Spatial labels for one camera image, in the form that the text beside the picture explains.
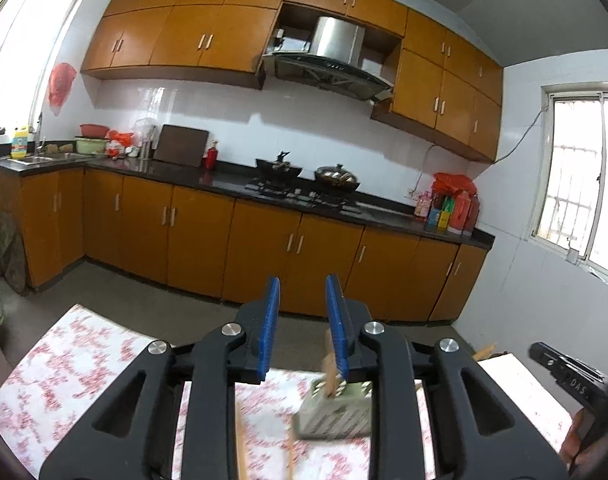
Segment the concrete floor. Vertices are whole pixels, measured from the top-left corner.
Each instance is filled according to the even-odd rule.
[[[175,345],[201,339],[213,328],[232,321],[237,312],[234,306],[143,283],[90,262],[82,262],[47,290],[20,296],[2,282],[2,294],[6,321],[0,328],[0,345],[13,367],[75,303]],[[324,320],[280,315],[271,365],[319,370],[327,327]],[[452,337],[466,344],[451,326],[396,329],[410,341],[433,345]]]

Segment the window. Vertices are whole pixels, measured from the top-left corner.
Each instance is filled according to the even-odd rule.
[[[608,275],[608,93],[551,94],[548,124],[533,234]]]
[[[34,124],[46,70],[77,0],[7,0],[0,11],[0,126]]]

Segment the window frame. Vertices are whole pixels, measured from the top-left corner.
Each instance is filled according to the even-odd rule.
[[[24,0],[21,3],[20,10],[21,10],[21,8],[23,8],[25,3],[26,3],[26,0]],[[74,17],[74,14],[75,14],[76,10],[78,9],[80,3],[81,3],[81,0],[71,0],[70,4],[68,6],[68,9],[66,9],[66,13],[65,13],[64,19],[62,21],[62,25],[59,29],[59,33],[57,34],[55,41],[53,41],[53,44],[52,44],[52,47],[50,48],[48,57],[46,58],[46,62],[44,63],[42,70],[39,74],[39,80],[37,82],[37,86],[36,86],[35,92],[33,94],[32,102],[30,104],[30,111],[29,111],[29,114],[27,117],[26,124],[35,126],[35,124],[37,123],[37,119],[39,118],[39,115],[42,111],[42,108],[44,105],[44,99],[46,97],[46,90],[48,87],[49,74],[52,71],[52,68],[55,64],[56,56],[59,53],[63,39],[66,35],[66,32],[69,29],[72,18]],[[1,50],[4,48],[6,39],[7,39],[7,35],[4,38],[4,41],[2,42],[2,45],[0,47]]]
[[[600,111],[602,114],[602,164],[600,167],[600,187],[598,191],[598,198],[595,204],[595,215],[593,217],[593,224],[591,225],[591,231],[589,234],[588,243],[586,245],[586,252],[584,256],[580,256],[577,259],[577,265],[584,266],[587,270],[595,270],[599,274],[604,275],[608,278],[608,269],[596,264],[591,260],[591,252],[593,251],[593,244],[595,241],[595,235],[597,233],[597,227],[600,222],[600,214],[602,211],[602,202],[604,198],[604,187],[606,182],[606,159],[607,159],[607,148],[606,148],[606,121],[604,118],[604,99],[608,99],[607,90],[577,90],[577,91],[552,91],[546,94],[548,104],[546,106],[546,112],[544,115],[544,126],[543,126],[543,155],[542,155],[542,168],[540,171],[540,179],[538,182],[538,190],[536,195],[536,202],[534,207],[534,214],[532,216],[532,224],[530,229],[530,239],[536,243],[544,246],[555,253],[560,254],[562,257],[566,257],[569,250],[565,250],[563,247],[546,240],[546,238],[538,235],[540,229],[540,222],[542,221],[542,215],[544,212],[544,205],[546,202],[546,195],[548,190],[548,182],[550,179],[550,169],[553,158],[553,132],[555,126],[555,107],[556,101],[570,101],[570,100],[586,100],[593,101],[597,100],[600,102]]]

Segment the metal screw cap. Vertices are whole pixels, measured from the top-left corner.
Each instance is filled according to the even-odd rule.
[[[369,321],[364,325],[364,330],[370,335],[378,335],[384,332],[384,325],[379,321]]]
[[[237,323],[226,323],[222,327],[222,334],[224,335],[238,335],[242,331],[242,327],[240,327]]]
[[[163,354],[167,348],[168,345],[166,344],[166,341],[160,340],[153,341],[150,345],[148,345],[148,351],[153,355]]]
[[[455,339],[451,339],[450,337],[446,337],[439,342],[439,348],[441,348],[446,353],[456,352],[460,349],[460,345]]]

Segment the red bowl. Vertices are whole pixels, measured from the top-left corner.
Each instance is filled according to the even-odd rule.
[[[101,124],[80,124],[79,127],[82,131],[82,137],[93,139],[103,139],[110,129],[108,126],[101,126]]]

